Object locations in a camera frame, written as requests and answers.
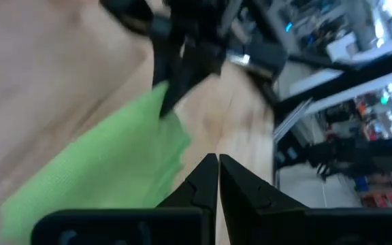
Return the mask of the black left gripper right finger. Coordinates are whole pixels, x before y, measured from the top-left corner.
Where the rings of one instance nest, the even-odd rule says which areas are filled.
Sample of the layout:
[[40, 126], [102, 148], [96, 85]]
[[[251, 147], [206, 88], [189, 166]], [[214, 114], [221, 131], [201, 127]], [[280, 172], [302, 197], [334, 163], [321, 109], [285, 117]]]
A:
[[308, 208], [226, 154], [220, 156], [220, 198], [231, 244], [307, 242]]

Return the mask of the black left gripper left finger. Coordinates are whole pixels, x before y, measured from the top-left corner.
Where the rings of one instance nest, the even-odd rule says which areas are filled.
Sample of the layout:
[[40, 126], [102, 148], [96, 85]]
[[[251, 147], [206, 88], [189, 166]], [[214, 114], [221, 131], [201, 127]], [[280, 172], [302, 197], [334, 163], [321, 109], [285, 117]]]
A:
[[157, 207], [192, 207], [216, 218], [218, 195], [218, 159], [207, 154], [179, 187]]

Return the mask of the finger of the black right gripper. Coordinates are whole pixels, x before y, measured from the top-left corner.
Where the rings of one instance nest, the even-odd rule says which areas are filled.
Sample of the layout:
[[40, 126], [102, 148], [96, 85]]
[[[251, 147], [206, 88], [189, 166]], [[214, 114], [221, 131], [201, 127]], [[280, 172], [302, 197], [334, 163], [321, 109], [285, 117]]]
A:
[[216, 46], [185, 46], [182, 58], [168, 82], [159, 112], [160, 118], [167, 116], [188, 92], [216, 72], [216, 57]]

